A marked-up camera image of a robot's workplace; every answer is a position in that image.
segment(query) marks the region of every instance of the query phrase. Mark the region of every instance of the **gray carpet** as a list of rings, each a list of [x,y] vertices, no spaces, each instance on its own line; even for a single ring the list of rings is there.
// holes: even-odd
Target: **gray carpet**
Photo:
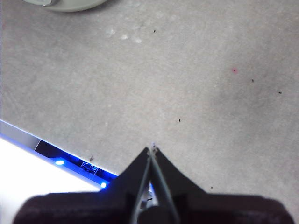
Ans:
[[[207,192],[299,222],[297,0],[1,10],[2,120],[117,174],[155,142]]]

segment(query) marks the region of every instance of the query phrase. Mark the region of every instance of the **white object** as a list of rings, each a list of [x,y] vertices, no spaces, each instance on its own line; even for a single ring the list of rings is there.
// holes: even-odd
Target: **white object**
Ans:
[[[107,0],[23,0],[59,12],[76,12],[93,8]]]
[[[56,192],[99,191],[92,181],[56,166],[33,150],[24,150],[2,138],[0,149],[2,224],[11,224],[30,197]]]

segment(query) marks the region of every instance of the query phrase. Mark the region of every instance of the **red dot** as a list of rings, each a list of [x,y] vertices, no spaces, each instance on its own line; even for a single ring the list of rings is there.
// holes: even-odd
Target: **red dot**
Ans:
[[[237,68],[233,68],[232,72],[235,73],[235,74],[237,74],[238,73],[238,69]]]

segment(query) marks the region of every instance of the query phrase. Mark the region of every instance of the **blue led light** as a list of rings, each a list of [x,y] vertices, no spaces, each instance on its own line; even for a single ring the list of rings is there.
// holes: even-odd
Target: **blue led light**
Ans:
[[[101,183],[101,188],[105,188],[107,184],[105,182]]]
[[[55,163],[56,163],[56,165],[64,165],[64,161],[63,160],[58,160]]]

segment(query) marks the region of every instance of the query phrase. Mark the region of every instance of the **blue glowing strip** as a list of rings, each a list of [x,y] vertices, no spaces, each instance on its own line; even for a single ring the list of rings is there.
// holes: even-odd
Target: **blue glowing strip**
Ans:
[[[56,161],[57,157],[65,157],[65,158],[63,158],[63,160],[67,160],[67,158],[68,158],[70,160],[70,161],[68,161],[68,163],[66,163],[66,164],[58,164],[58,165],[59,166],[63,165],[64,167],[67,167],[67,168],[71,169],[72,171],[75,171],[76,173],[78,173],[78,174],[80,174],[80,175],[82,175],[84,177],[87,177],[88,179],[96,182],[97,184],[101,183],[101,187],[102,188],[106,187],[110,180],[112,180],[112,179],[114,179],[114,178],[117,177],[116,174],[114,174],[114,173],[112,173],[110,171],[107,171],[106,169],[96,167],[93,164],[91,164],[91,165],[94,166],[94,167],[96,167],[96,169],[97,169],[97,172],[96,172],[97,175],[95,175],[95,174],[92,174],[92,175],[86,174],[85,172],[82,171],[82,169],[80,168],[79,164],[80,163],[82,164],[83,162],[85,162],[85,163],[88,163],[88,162],[86,162],[86,161],[84,161],[84,160],[82,160],[82,159],[80,159],[80,158],[78,158],[78,157],[76,157],[76,156],[74,156],[74,155],[72,155],[70,153],[67,153],[66,151],[58,148],[57,146],[55,146],[53,144],[50,144],[49,142],[44,141],[44,140],[42,140],[42,139],[40,139],[40,138],[38,138],[38,137],[36,137],[36,136],[34,136],[34,135],[32,135],[32,134],[24,131],[24,130],[22,130],[22,129],[14,126],[14,125],[11,125],[11,124],[3,121],[3,120],[1,120],[1,122],[3,122],[3,123],[5,123],[5,124],[7,124],[7,125],[9,125],[9,126],[11,126],[13,128],[15,128],[15,129],[19,130],[19,131],[21,131],[23,133],[26,133],[27,135],[32,136],[33,138],[39,139],[39,143],[35,147],[35,151],[37,153],[39,153],[41,155],[44,155],[44,156],[46,156],[46,157],[48,157],[48,158],[50,158],[50,159],[52,159],[54,161]],[[20,142],[14,140],[13,136],[6,136],[3,133],[1,133],[1,135],[3,137],[5,137],[8,141],[12,142],[13,144],[15,144],[17,146],[19,146],[19,147],[21,147],[23,149],[26,149],[26,150],[29,149],[28,147],[24,147],[24,145],[22,145]],[[54,158],[54,157],[49,157],[45,153],[43,153],[43,147],[45,147],[45,146],[46,147],[50,147],[50,149],[54,150],[58,156],[55,156],[56,158]]]

